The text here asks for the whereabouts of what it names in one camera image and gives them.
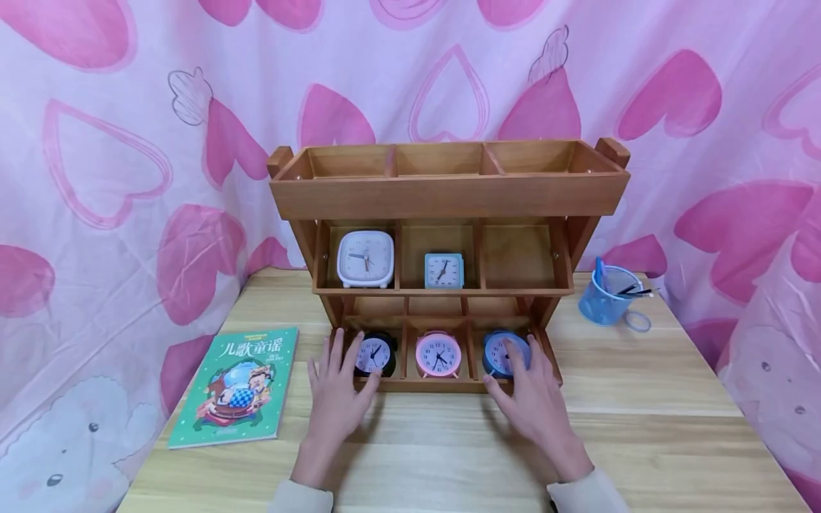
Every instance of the green book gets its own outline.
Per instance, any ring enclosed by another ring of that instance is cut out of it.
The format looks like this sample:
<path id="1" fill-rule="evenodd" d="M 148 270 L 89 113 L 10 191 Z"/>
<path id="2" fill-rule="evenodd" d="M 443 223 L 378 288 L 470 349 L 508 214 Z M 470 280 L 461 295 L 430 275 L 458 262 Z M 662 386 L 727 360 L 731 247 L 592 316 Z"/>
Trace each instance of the green book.
<path id="1" fill-rule="evenodd" d="M 169 449 L 276 438 L 295 327 L 217 335 L 168 439 Z"/>

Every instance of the cartoon sheep print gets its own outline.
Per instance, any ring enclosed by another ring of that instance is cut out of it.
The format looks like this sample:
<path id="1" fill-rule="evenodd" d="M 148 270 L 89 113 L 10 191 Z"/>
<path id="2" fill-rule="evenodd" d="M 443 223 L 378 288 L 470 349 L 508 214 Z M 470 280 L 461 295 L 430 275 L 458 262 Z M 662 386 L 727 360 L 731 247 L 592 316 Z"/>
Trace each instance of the cartoon sheep print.
<path id="1" fill-rule="evenodd" d="M 140 404 L 110 378 L 77 383 L 0 459 L 3 510 L 112 511 L 128 490 L 116 463 L 154 435 L 158 411 Z"/>

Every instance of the wooden organizer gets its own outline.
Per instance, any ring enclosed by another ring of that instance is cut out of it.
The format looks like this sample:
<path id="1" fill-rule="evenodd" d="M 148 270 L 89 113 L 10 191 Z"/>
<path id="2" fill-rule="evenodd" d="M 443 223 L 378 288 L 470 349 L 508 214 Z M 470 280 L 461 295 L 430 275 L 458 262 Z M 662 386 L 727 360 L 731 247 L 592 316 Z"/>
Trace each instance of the wooden organizer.
<path id="1" fill-rule="evenodd" d="M 310 147 L 294 156 L 282 146 L 268 172 L 331 325 L 346 329 L 346 344 L 360 329 L 399 341 L 397 370 L 380 390 L 481 393 L 484 335 L 496 328 L 533 333 L 561 382 L 544 328 L 562 296 L 573 294 L 572 273 L 599 218 L 616 210 L 629 159 L 609 138 L 595 149 L 533 140 Z M 343 288 L 339 242 L 368 228 L 394 240 L 393 282 Z M 462 254 L 465 288 L 424 288 L 431 252 Z M 459 341 L 459 378 L 418 376 L 415 341 L 429 329 Z"/>

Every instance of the white sleeve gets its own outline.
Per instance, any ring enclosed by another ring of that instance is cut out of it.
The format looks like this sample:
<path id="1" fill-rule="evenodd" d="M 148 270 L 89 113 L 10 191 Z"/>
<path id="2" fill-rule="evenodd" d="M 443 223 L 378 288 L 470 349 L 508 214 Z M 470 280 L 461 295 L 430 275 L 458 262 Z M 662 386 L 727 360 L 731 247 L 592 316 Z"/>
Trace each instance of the white sleeve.
<path id="1" fill-rule="evenodd" d="M 559 513 L 630 513 L 610 478 L 599 469 L 573 483 L 549 484 L 548 492 Z"/>
<path id="2" fill-rule="evenodd" d="M 333 494 L 282 481 L 268 504 L 268 513 L 331 513 Z"/>

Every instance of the tabletop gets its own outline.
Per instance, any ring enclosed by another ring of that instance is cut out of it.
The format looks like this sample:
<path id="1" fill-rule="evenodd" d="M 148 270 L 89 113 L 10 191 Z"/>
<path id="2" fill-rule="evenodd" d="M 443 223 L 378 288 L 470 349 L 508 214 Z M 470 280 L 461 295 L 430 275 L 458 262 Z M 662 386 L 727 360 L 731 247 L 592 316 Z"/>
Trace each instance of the tabletop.
<path id="1" fill-rule="evenodd" d="M 589 274 L 574 278 L 548 335 L 573 427 L 633 511 L 808 510 L 660 298 L 633 304 L 652 319 L 648 333 L 600 327 L 577 307 Z M 330 327 L 307 272 L 266 268 L 221 331 L 295 325 L 280 438 L 169 451 L 181 401 L 120 513 L 265 511 L 308 427 L 305 361 Z M 486 394 L 390 393 L 377 395 L 327 485 L 343 513 L 529 512 L 550 511 L 541 483 L 551 475 Z"/>

